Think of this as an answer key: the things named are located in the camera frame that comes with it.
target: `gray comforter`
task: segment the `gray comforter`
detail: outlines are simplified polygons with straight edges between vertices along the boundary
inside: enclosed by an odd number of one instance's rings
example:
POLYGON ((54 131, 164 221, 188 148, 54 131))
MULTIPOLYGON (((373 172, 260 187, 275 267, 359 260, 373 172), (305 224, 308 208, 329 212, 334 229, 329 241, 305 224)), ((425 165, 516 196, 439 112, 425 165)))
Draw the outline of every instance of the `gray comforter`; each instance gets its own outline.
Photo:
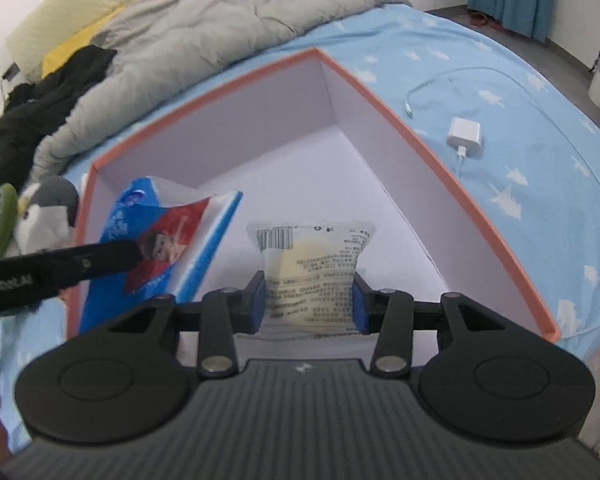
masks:
POLYGON ((31 179, 60 173, 74 156, 230 64, 388 3, 408 1, 165 0, 130 7, 96 38, 119 50, 109 76, 40 143, 31 179))

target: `metal screw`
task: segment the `metal screw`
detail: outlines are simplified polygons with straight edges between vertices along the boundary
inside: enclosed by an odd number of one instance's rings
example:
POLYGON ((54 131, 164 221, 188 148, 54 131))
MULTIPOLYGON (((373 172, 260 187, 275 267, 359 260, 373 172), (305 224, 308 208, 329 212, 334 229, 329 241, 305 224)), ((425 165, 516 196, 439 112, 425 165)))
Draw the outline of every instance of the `metal screw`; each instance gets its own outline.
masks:
POLYGON ((234 362, 226 355, 211 355, 202 359, 202 369, 211 374, 229 371, 234 362))
POLYGON ((407 361, 397 355, 385 355, 376 359, 376 368, 386 374, 401 372, 407 367, 407 361))

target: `open box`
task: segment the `open box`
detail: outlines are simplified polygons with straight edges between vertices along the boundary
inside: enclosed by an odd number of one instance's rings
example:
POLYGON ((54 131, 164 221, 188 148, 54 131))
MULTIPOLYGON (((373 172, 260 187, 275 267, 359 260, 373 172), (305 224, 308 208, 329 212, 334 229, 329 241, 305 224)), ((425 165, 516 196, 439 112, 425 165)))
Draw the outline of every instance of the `open box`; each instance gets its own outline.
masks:
MULTIPOLYGON (((358 261, 374 288, 437 301, 457 290, 555 342, 558 327, 511 250, 434 153, 319 49, 260 67, 139 130, 94 161, 77 242, 100 239, 128 184, 153 175, 244 193, 198 291, 244 287, 262 268, 250 221, 370 221, 358 261)), ((86 285, 69 302, 75 335, 86 285)))

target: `red package label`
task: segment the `red package label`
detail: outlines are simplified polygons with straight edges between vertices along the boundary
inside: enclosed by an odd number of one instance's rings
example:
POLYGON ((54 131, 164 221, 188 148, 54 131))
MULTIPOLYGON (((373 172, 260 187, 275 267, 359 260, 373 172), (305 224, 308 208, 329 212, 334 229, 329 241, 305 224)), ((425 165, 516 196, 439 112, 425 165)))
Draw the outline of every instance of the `red package label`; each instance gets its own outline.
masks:
POLYGON ((142 260, 126 274, 125 292, 135 292, 173 266, 193 240, 209 199, 165 211, 138 238, 142 260))

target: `light blue bed sheet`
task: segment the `light blue bed sheet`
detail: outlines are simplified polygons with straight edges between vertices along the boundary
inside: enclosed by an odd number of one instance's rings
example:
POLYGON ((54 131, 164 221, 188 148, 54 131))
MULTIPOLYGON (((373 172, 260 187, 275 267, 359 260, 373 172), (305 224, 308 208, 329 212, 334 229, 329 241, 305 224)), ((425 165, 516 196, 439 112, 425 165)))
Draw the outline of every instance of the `light blue bed sheet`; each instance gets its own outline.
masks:
MULTIPOLYGON (((74 161, 90 162, 142 126, 257 66, 319 46, 366 83, 453 172, 453 117, 482 125, 484 150, 460 180, 508 242, 562 330, 561 347, 587 359, 600 344, 600 130, 526 62, 456 23, 390 5, 319 27, 207 81, 74 161), (410 104, 413 117, 405 110, 410 104)), ((0 322, 2 418, 13 449, 27 441, 12 400, 32 358, 64 339, 64 309, 0 322)))

